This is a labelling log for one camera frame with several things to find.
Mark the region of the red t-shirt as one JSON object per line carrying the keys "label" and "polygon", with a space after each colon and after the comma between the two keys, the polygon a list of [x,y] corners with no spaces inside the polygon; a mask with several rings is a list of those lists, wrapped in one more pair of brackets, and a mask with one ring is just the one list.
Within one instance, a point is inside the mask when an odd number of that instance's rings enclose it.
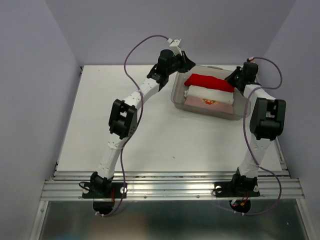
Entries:
{"label": "red t-shirt", "polygon": [[191,74],[191,76],[184,82],[184,85],[186,87],[196,86],[229,93],[235,92],[235,88],[224,79],[196,73]]}

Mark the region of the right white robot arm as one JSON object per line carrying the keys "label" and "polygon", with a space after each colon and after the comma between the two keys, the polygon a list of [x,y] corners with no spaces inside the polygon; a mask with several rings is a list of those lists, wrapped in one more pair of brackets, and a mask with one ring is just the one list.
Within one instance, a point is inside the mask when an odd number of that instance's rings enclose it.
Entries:
{"label": "right white robot arm", "polygon": [[258,64],[248,59],[225,78],[246,98],[242,126],[247,152],[236,171],[240,178],[230,182],[231,192],[235,195],[248,190],[246,180],[258,177],[267,149],[284,130],[287,103],[269,95],[256,81],[258,70]]}

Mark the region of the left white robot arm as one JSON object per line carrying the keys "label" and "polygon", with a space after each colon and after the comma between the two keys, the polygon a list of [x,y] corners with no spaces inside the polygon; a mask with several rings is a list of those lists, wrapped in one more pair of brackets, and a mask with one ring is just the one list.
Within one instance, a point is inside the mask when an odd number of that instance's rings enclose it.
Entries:
{"label": "left white robot arm", "polygon": [[171,49],[162,50],[157,64],[152,67],[137,90],[125,99],[116,99],[113,102],[108,121],[107,150],[97,170],[90,177],[90,181],[95,183],[94,191],[100,197],[111,193],[111,184],[108,181],[112,181],[114,177],[121,150],[138,128],[138,113],[143,112],[144,103],[168,83],[170,75],[176,72],[187,73],[195,65],[183,50],[179,53]]}

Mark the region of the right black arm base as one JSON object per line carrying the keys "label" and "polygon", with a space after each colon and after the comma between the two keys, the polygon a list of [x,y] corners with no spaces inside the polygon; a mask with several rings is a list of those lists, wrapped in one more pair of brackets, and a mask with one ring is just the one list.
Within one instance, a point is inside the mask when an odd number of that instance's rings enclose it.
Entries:
{"label": "right black arm base", "polygon": [[249,178],[236,172],[230,181],[216,181],[212,193],[217,198],[259,197],[257,177]]}

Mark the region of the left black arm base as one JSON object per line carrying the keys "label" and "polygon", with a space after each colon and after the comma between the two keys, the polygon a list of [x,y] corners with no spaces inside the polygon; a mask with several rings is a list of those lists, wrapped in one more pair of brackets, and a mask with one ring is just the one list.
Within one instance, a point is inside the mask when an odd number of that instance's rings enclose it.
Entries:
{"label": "left black arm base", "polygon": [[79,182],[84,199],[125,199],[127,197],[127,184],[113,182],[113,177],[108,179],[93,172],[89,181]]}

